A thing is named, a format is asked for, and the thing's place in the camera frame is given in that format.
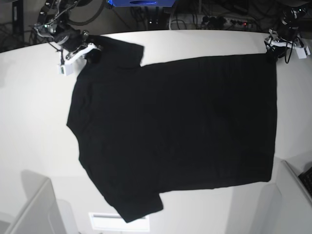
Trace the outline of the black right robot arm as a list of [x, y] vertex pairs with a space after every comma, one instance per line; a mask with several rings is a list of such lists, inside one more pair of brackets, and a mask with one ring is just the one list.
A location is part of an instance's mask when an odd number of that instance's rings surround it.
[[31, 26], [32, 31], [44, 39], [60, 53], [60, 64], [73, 63], [85, 59], [88, 63], [97, 63], [101, 57], [102, 47], [90, 36], [87, 30], [75, 29], [74, 26], [86, 26], [100, 16], [107, 1], [103, 0], [96, 13], [85, 21], [70, 19], [71, 11], [83, 7], [89, 0], [47, 0], [41, 8], [37, 23]]

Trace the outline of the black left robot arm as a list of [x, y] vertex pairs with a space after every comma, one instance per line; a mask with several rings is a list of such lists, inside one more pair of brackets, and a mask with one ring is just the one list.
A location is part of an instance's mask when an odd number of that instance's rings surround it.
[[290, 62], [293, 52], [299, 59], [306, 59], [311, 50], [302, 36], [302, 32], [312, 31], [312, 20], [306, 18], [310, 0], [279, 0], [281, 12], [275, 29], [268, 30], [269, 36], [264, 39], [267, 49], [266, 55], [270, 61], [283, 58]]

